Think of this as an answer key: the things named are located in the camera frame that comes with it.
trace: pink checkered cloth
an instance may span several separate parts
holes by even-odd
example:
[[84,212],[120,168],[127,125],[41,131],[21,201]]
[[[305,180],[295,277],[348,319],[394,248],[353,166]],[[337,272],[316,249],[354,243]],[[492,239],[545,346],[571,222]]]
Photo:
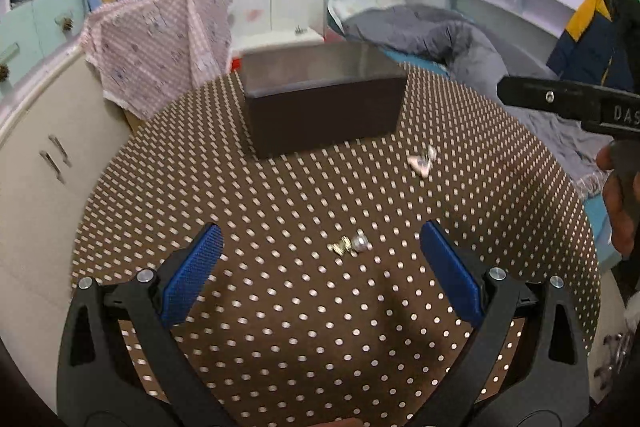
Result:
[[148,120],[227,73],[233,0],[121,0],[86,20],[81,45],[104,97]]

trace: silver screw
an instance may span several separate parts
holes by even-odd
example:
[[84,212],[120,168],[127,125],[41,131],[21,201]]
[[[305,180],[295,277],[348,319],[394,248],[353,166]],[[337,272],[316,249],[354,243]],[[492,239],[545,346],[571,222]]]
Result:
[[136,279],[138,279],[138,282],[149,282],[154,278],[155,275],[156,274],[153,270],[149,270],[148,268],[146,268],[138,272],[138,275],[136,275]]
[[555,288],[562,288],[564,286],[564,281],[562,279],[560,279],[557,275],[554,275],[553,277],[551,277],[551,279],[549,279],[551,286],[555,287]]
[[507,272],[497,266],[489,270],[489,275],[491,276],[491,279],[495,279],[497,281],[504,281],[507,278]]
[[91,277],[82,277],[82,279],[78,283],[78,287],[81,290],[86,290],[87,288],[91,287],[93,283],[94,283],[94,280],[91,279]]

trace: mint green drawer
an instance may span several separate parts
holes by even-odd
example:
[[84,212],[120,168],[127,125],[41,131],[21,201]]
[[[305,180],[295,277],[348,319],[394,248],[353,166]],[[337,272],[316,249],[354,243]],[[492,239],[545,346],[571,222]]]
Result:
[[[84,23],[84,5],[82,0],[35,0],[33,13],[40,47],[45,57],[78,35]],[[72,20],[73,28],[63,31],[65,18]]]
[[0,82],[0,99],[44,58],[36,32],[33,4],[26,3],[0,18],[0,63],[9,76]]

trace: table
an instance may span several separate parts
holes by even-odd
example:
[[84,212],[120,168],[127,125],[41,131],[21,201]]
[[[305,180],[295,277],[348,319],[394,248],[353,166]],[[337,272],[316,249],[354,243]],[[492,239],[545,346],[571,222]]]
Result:
[[[569,179],[500,107],[405,68],[396,133],[263,161],[252,156],[236,74],[187,93],[142,126],[98,181],[78,229],[73,283],[128,280],[218,223],[224,254],[172,331],[247,427],[350,416],[397,427],[411,418],[471,332],[420,252],[428,219],[515,277],[561,276],[589,348],[600,278]],[[438,155],[423,180],[406,158],[429,144]],[[372,250],[329,251],[358,230]],[[485,396],[513,356],[521,325],[512,326]],[[130,325],[123,334],[149,393],[162,396]]]

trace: bed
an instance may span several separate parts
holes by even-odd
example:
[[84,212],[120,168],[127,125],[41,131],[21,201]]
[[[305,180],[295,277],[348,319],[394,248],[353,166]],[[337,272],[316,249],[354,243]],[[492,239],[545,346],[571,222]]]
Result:
[[[444,74],[502,105],[497,82],[505,74],[557,78],[546,65],[462,14],[424,5],[370,9],[339,22],[347,39],[374,42],[399,62]],[[598,261],[603,271],[620,261],[613,248],[600,194],[607,178],[595,165],[610,137],[582,131],[578,123],[556,115],[513,107],[505,110],[523,123],[554,154],[584,202]]]

